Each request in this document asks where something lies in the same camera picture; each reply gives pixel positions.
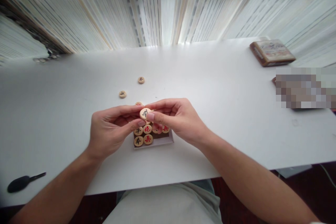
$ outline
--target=white table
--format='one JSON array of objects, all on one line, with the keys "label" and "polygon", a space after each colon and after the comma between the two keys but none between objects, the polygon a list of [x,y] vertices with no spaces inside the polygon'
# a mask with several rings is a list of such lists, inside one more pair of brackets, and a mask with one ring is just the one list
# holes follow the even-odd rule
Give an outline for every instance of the white table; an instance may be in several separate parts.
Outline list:
[{"label": "white table", "polygon": [[[275,100],[275,68],[249,49],[259,38],[72,55],[0,70],[0,193],[3,206],[28,202],[87,146],[91,114],[121,104],[187,97],[208,127],[268,169],[336,160],[336,117],[329,109],[294,112]],[[143,85],[137,83],[144,76]],[[127,97],[120,99],[118,92]],[[86,194],[219,174],[196,148],[175,143],[134,150],[133,135],[107,158]],[[24,175],[47,175],[16,194]]]}]

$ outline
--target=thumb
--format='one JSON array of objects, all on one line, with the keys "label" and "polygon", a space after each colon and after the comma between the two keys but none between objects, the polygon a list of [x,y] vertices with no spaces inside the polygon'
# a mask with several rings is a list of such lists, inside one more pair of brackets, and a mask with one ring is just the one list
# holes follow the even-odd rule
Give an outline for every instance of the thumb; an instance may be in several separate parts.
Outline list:
[{"label": "thumb", "polygon": [[174,128],[176,125],[176,119],[173,116],[155,111],[149,112],[147,114],[147,120],[157,124],[166,125],[170,128]]},{"label": "thumb", "polygon": [[137,128],[145,126],[146,122],[142,119],[135,119],[128,124],[122,126],[119,132],[123,138],[126,138],[130,133],[135,131]]}]

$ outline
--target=pixelated area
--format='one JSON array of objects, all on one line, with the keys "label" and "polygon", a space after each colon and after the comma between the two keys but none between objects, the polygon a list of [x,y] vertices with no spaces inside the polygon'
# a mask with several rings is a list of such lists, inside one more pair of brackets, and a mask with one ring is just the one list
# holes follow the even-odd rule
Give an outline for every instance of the pixelated area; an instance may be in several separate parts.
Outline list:
[{"label": "pixelated area", "polygon": [[282,108],[336,108],[336,68],[277,68],[275,86]]}]

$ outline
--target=left hand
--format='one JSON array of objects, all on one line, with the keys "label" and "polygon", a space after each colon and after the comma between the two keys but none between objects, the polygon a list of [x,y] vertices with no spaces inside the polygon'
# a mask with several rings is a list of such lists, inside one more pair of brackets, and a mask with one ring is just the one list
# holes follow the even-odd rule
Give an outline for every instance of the left hand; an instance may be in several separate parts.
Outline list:
[{"label": "left hand", "polygon": [[103,161],[116,152],[130,133],[146,124],[139,118],[143,108],[139,105],[123,105],[94,112],[87,153]]}]

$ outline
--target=floor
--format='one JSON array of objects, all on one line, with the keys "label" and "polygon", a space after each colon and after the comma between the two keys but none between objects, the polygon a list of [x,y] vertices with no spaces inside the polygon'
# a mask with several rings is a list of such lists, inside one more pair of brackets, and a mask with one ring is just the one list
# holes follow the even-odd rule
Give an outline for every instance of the floor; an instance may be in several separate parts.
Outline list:
[{"label": "floor", "polygon": [[[336,183],[336,162],[323,164],[330,177]],[[324,223],[336,224],[336,188],[329,181],[320,165],[293,177],[281,177],[309,205],[317,217]],[[220,199],[220,211],[223,223],[259,224],[260,220],[252,214],[230,191],[222,178],[212,179],[215,194]],[[71,220],[71,224],[100,224],[114,209],[116,193],[85,196]],[[22,206],[0,209],[0,222],[6,223]]]}]

